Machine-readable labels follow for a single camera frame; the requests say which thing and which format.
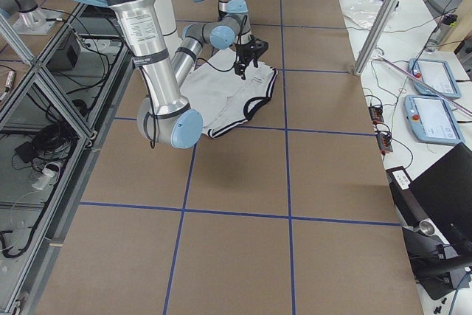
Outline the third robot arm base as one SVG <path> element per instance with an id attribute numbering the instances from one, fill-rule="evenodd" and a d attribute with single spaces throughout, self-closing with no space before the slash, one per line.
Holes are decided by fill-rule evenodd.
<path id="1" fill-rule="evenodd" d="M 1 0 L 1 16 L 8 20 L 15 14 L 13 29 L 20 35 L 47 35 L 53 26 L 36 0 Z"/>

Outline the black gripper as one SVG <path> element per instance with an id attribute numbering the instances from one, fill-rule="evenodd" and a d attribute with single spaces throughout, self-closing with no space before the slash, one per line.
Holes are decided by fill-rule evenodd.
<path id="1" fill-rule="evenodd" d="M 255 68 L 259 66 L 259 58 L 267 51 L 267 42 L 259 38 L 252 38 L 246 44 L 235 44 L 236 61 L 234 70 L 238 72 L 242 80 L 246 79 L 246 69 L 252 63 Z"/>

